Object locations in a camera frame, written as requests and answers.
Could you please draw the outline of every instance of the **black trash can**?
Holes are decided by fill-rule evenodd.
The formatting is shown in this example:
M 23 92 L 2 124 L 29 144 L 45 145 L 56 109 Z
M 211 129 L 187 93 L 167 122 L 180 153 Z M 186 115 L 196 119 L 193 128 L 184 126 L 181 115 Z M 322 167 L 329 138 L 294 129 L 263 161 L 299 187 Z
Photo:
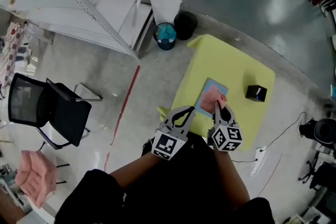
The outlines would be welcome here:
M 175 29 L 175 27 L 174 27 L 173 24 L 170 24 L 170 23 L 161 23 L 161 24 L 158 24 L 155 27 L 154 32 L 153 32 L 154 39 L 158 43 L 158 46 L 161 49 L 163 49 L 163 50 L 170 50 L 170 49 L 172 49 L 175 46 L 175 41 L 176 41 L 176 37 L 173 40 L 168 40 L 168 39 L 162 39 L 162 40 L 160 40 L 160 39 L 158 39 L 159 28 L 160 27 L 165 27 L 167 25 L 170 25 L 170 26 L 172 26 Z
M 187 40 L 191 38 L 197 27 L 198 20 L 194 14 L 189 12 L 180 12 L 174 19 L 177 38 Z

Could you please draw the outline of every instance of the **yellow table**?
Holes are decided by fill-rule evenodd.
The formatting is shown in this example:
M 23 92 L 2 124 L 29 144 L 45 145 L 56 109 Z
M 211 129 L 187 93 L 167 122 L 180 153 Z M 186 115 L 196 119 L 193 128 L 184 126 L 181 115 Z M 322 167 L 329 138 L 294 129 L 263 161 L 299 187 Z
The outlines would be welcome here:
M 171 109 L 185 105 L 196 106 L 196 102 L 207 78 L 228 88 L 227 104 L 236 115 L 243 134 L 239 150 L 248 150 L 258 134 L 272 96 L 275 74 L 262 63 L 211 35 L 202 35 L 187 46 L 196 48 L 187 72 L 176 93 Z M 247 86 L 258 84 L 267 89 L 265 102 L 245 98 Z M 161 120 L 170 109 L 159 107 Z M 190 131 L 207 137 L 213 127 L 211 118 L 196 112 Z

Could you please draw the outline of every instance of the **concrete floor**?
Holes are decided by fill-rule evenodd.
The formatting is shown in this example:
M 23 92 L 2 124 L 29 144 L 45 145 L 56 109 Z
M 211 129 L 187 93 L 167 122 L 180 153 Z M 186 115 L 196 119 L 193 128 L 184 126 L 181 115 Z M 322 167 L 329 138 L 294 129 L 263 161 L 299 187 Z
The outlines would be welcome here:
M 308 0 L 182 0 L 181 7 L 263 43 L 301 70 L 320 89 L 320 97 L 329 97 L 336 66 L 331 36 L 336 32 L 331 16 L 325 18 L 318 6 Z
M 212 26 L 213 22 L 202 22 L 201 18 L 200 22 L 202 28 L 197 29 L 193 38 L 203 32 L 218 36 L 218 30 L 222 40 L 230 41 L 233 46 L 262 61 L 277 75 L 272 100 L 254 145 L 249 151 L 233 152 L 232 159 L 254 159 L 255 148 L 268 145 L 302 111 L 317 119 L 321 117 L 320 106 L 310 96 L 309 88 L 302 86 L 299 74 L 298 79 L 288 76 L 294 72 L 288 71 L 293 68 L 290 63 L 281 63 L 283 58 L 275 52 L 229 26 L 217 23 L 216 28 Z M 156 107 L 171 106 L 194 50 L 186 47 L 186 41 L 179 41 L 174 49 L 162 51 L 153 39 L 149 39 L 148 49 L 141 58 L 141 68 L 124 106 L 138 69 L 134 59 L 61 35 L 55 35 L 53 45 L 31 44 L 37 60 L 32 61 L 36 66 L 34 78 L 45 80 L 49 77 L 69 88 L 82 82 L 103 96 L 102 103 L 93 104 L 87 125 L 92 132 L 79 147 L 70 145 L 59 151 L 48 146 L 44 148 L 45 154 L 57 164 L 71 165 L 58 170 L 58 178 L 68 183 L 59 185 L 55 195 L 47 200 L 49 210 L 55 214 L 87 170 L 98 168 L 112 172 L 141 155 L 142 145 L 153 137 L 160 123 Z M 8 118 L 6 100 L 1 103 L 0 112 L 1 119 Z M 49 126 L 45 127 L 45 132 L 56 143 L 64 141 Z M 14 141 L 14 144 L 0 145 L 14 167 L 18 167 L 20 150 L 35 151 L 43 142 L 33 127 L 19 124 L 1 129 L 0 136 Z M 250 196 L 266 197 L 279 221 L 300 212 L 314 195 L 307 185 L 297 181 L 304 172 L 310 148 L 311 141 L 300 138 L 293 126 L 267 150 L 266 160 L 257 175 L 249 175 L 253 163 L 235 163 Z

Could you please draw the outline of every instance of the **pink cloth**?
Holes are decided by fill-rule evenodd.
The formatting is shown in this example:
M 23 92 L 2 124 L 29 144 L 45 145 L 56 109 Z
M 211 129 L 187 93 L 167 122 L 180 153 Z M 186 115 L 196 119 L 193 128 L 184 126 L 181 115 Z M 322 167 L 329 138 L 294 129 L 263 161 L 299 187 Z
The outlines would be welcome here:
M 56 178 L 56 166 L 41 151 L 21 151 L 15 183 L 38 208 L 56 190 Z
M 223 109 L 226 105 L 227 98 L 216 86 L 212 85 L 210 86 L 209 91 L 202 92 L 201 104 L 199 106 L 206 112 L 214 114 L 216 101 L 220 103 L 220 107 Z

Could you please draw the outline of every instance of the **black device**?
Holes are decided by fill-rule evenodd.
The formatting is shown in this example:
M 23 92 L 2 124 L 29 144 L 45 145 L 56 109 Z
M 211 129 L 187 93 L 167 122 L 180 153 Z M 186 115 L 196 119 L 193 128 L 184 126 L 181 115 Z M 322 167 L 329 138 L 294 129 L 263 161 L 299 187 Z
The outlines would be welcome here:
M 260 85 L 250 85 L 247 87 L 245 98 L 256 102 L 264 102 L 267 89 Z

